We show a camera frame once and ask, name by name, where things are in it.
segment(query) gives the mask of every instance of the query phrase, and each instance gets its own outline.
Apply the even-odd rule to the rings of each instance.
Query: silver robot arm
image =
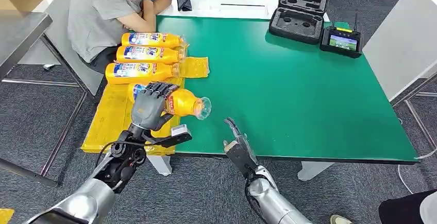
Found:
[[[268,170],[258,164],[246,135],[240,132],[232,118],[225,119],[225,122],[231,128],[235,140],[231,143],[223,141],[224,151],[246,179],[244,192],[256,214],[266,224],[312,224],[281,195]],[[254,206],[253,199],[261,213]]]
[[[151,130],[159,130],[172,117],[170,114],[161,116],[161,113],[166,98],[177,88],[168,83],[150,83],[135,100],[132,124],[121,132],[117,141],[103,147],[95,169],[85,183],[75,193],[25,223],[102,223],[114,205],[115,195],[122,192],[137,168],[145,162],[144,146],[170,147],[191,140],[186,125],[172,128],[171,135],[167,137],[154,138],[151,135]],[[108,146],[111,146],[109,152],[99,163]]]

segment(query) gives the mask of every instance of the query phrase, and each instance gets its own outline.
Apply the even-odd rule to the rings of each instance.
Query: shoe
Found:
[[[340,215],[331,215],[331,224],[352,224],[352,221],[340,216]]]

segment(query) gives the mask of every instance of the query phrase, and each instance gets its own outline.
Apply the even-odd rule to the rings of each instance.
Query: green table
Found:
[[[222,156],[231,116],[259,157],[414,164],[416,152],[364,56],[319,50],[268,33],[268,21],[158,16],[158,30],[184,35],[189,55],[209,57],[208,78],[187,79],[207,96],[205,120],[184,117],[193,140],[176,153]],[[348,27],[346,23],[337,26]]]

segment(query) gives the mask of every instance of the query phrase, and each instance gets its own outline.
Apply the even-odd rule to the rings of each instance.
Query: gray carpet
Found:
[[[353,24],[359,7],[361,29],[368,40],[396,2],[330,0],[328,12],[336,7],[336,20]],[[45,72],[40,66],[19,65],[9,77],[72,81],[60,66]],[[430,90],[437,90],[437,84]],[[0,157],[40,171],[80,97],[79,89],[2,83],[0,96]],[[437,139],[437,98],[417,97],[413,103]],[[94,111],[87,100],[49,171],[61,186],[48,188],[0,169],[0,208],[16,210],[11,223],[21,223],[57,203],[89,175],[96,155],[79,147]],[[431,151],[408,108],[400,105],[396,112],[418,153]],[[296,176],[298,162],[261,163],[284,196],[314,223],[328,223],[331,214],[344,215],[354,223],[380,223],[378,205],[408,194],[395,165],[337,163],[313,180],[301,182]],[[174,157],[172,166],[173,174],[167,177],[150,164],[141,167],[117,197],[105,223],[261,223],[246,203],[243,178],[228,159]],[[402,166],[401,173],[410,188],[420,192],[437,188],[436,166],[433,156],[415,166]]]

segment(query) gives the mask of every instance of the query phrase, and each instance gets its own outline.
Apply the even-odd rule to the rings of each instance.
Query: yellow bottle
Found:
[[[130,84],[127,88],[130,101],[134,102],[138,93],[147,85]],[[187,89],[175,90],[165,102],[165,112],[181,117],[194,115],[198,119],[207,118],[211,112],[211,101],[207,97],[197,98]]]
[[[179,64],[163,63],[110,63],[106,67],[105,76],[109,84],[128,84],[150,81],[162,81],[169,77],[179,76]]]
[[[117,63],[165,63],[174,64],[185,58],[184,49],[172,50],[164,47],[120,46]]]
[[[122,35],[122,45],[162,46],[168,48],[185,47],[183,37],[170,33],[131,32]]]

